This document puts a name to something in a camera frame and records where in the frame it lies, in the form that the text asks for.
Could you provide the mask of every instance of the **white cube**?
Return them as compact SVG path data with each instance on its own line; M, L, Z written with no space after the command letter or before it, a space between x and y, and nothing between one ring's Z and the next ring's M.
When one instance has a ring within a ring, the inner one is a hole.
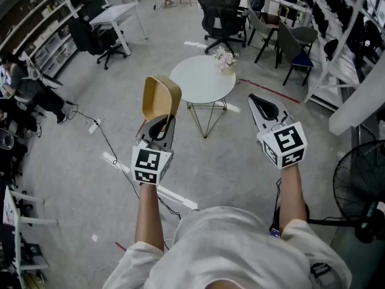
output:
M299 163L305 157L307 141L300 122L260 136L263 151L279 168Z
M172 153L132 147L131 170L134 181L159 185L170 168Z

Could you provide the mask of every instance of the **power strip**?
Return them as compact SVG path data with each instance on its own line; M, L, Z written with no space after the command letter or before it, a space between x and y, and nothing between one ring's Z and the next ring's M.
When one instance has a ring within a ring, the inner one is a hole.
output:
M102 121L100 119L97 119L97 124L102 124ZM96 123L93 123L90 127L90 129L88 130L90 132L90 134L93 134L95 132L95 130L98 128L98 125Z

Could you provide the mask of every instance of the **t-shirt sleeve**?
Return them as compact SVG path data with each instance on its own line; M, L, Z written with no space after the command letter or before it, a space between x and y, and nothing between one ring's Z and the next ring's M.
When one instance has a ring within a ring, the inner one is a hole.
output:
M15 66L12 70L12 76L11 76L11 88L12 89L18 89L21 83L22 78L25 76L23 75L22 69L20 66Z
M305 221L299 219L290 221L284 228L281 239L304 253L310 266L316 263L328 264L338 274L342 288L350 287L352 276L345 262L311 230Z
M126 251L103 289L141 288L149 277L152 267L163 255L164 252L155 246L136 242Z

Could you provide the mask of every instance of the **round white table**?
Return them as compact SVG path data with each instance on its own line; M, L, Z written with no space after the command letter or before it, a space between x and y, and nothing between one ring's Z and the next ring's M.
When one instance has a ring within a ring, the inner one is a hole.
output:
M203 138L207 138L212 128L218 122L224 111L227 110L225 97L233 90L235 85L235 73L225 75L215 70L215 58L207 55L198 55L187 58L174 67L170 79L182 90L182 99L187 103L187 109L191 112L194 121L199 127ZM215 105L221 100L223 106ZM211 109L209 123L206 132L203 133L198 120L195 107ZM223 112L215 123L210 126L214 109L221 109Z

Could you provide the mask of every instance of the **round table top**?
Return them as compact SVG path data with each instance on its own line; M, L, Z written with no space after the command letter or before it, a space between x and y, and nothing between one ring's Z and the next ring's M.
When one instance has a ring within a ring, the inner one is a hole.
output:
M198 55L174 67L170 79L182 90L182 99L206 104L226 97L235 85L235 73L224 75L215 70L215 58Z

